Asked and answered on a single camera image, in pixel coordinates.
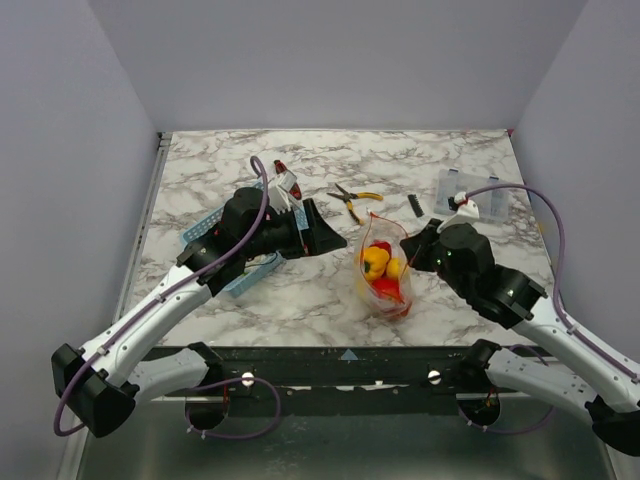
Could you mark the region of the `yellow lemon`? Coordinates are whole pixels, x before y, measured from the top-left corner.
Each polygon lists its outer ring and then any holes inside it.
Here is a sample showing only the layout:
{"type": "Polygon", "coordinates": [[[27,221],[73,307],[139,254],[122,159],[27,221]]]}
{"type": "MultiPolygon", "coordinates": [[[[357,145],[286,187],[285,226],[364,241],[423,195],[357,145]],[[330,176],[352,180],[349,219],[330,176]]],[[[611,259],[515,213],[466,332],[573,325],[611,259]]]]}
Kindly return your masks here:
{"type": "Polygon", "coordinates": [[[401,258],[393,257],[386,265],[385,276],[398,281],[405,269],[405,263],[401,258]]]}

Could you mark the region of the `red bell pepper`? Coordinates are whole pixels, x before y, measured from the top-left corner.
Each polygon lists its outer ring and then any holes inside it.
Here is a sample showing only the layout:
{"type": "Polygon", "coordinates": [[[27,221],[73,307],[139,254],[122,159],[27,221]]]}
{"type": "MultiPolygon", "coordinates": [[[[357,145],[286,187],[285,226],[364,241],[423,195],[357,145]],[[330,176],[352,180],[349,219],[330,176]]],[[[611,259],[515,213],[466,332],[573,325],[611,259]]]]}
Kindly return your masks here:
{"type": "Polygon", "coordinates": [[[392,254],[392,247],[389,242],[386,241],[375,241],[372,243],[372,246],[378,247],[382,250],[385,250],[389,255],[392,254]]]}

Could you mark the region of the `clear zip bag orange zipper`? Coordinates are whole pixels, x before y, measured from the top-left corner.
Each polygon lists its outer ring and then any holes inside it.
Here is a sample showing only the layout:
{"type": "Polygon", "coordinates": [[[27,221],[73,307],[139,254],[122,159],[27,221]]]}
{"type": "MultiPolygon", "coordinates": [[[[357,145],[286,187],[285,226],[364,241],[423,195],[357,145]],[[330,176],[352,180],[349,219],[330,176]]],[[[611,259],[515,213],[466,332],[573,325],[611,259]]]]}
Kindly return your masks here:
{"type": "Polygon", "coordinates": [[[406,317],[413,305],[409,260],[400,245],[407,238],[399,223],[370,212],[354,249],[354,290],[374,316],[390,321],[406,317]]]}

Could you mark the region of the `yellow bell pepper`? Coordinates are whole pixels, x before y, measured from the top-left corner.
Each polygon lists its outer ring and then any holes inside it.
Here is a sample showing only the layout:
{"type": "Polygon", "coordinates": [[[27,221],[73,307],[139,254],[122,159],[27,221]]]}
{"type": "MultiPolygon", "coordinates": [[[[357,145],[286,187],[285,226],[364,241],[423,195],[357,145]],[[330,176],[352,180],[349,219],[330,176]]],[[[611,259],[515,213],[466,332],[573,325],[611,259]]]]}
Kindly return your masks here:
{"type": "Polygon", "coordinates": [[[370,246],[364,249],[361,255],[364,278],[368,282],[381,278],[386,271],[389,260],[390,254],[386,249],[378,246],[370,246]]]}

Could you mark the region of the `red apple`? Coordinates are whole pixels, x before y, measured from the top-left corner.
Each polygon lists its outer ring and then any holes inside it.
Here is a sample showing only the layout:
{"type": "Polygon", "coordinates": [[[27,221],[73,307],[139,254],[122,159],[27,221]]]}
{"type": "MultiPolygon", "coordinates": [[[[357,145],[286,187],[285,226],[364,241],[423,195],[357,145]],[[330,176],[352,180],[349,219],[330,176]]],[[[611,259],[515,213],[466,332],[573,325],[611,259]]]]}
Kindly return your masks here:
{"type": "Polygon", "coordinates": [[[372,288],[379,298],[393,301],[394,303],[403,303],[404,297],[401,293],[400,283],[397,279],[380,277],[371,283],[372,288]]]}

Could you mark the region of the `blue plastic basket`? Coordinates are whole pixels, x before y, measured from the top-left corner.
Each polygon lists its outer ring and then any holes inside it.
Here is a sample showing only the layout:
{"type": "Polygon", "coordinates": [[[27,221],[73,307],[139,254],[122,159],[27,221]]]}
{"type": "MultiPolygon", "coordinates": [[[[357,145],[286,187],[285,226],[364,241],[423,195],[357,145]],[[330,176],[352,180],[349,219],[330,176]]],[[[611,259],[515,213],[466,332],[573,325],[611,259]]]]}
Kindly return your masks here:
{"type": "MultiPolygon", "coordinates": [[[[181,234],[181,244],[186,247],[190,242],[204,235],[222,217],[224,206],[219,206],[199,222],[193,224],[181,234]]],[[[306,228],[307,220],[304,217],[304,208],[293,211],[299,226],[306,228]]],[[[280,253],[264,254],[257,260],[248,262],[244,273],[228,283],[223,289],[231,297],[237,298],[251,289],[261,279],[269,275],[276,267],[285,262],[280,253]]]]}

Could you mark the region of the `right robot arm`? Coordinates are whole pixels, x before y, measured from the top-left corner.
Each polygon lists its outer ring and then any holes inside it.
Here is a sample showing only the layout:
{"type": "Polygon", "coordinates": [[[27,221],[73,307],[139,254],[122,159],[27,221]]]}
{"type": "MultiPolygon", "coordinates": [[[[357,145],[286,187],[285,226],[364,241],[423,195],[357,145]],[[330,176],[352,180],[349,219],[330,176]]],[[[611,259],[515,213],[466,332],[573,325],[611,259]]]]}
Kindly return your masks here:
{"type": "Polygon", "coordinates": [[[638,363],[563,318],[552,296],[527,275],[497,264],[489,240],[468,223],[444,227],[432,220],[400,246],[412,268],[437,274],[479,316],[535,342],[567,368],[478,340],[445,379],[467,391],[520,391],[571,412],[611,448],[638,456],[638,363]]]}

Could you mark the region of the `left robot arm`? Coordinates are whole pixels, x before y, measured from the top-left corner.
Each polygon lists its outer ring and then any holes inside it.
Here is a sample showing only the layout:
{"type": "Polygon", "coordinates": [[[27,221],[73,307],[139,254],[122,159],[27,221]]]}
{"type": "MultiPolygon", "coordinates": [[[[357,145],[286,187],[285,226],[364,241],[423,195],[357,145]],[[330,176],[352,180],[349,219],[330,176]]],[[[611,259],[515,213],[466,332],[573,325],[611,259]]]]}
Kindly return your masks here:
{"type": "Polygon", "coordinates": [[[118,322],[81,347],[61,345],[51,357],[54,389],[95,437],[113,433],[145,400],[176,390],[214,393],[222,380],[203,347],[186,347],[160,362],[146,355],[184,317],[239,278],[248,260],[279,254],[287,260],[343,249],[347,241],[306,199],[299,228],[292,210],[277,212],[267,192],[238,189],[220,219],[189,242],[160,284],[118,322]]]}

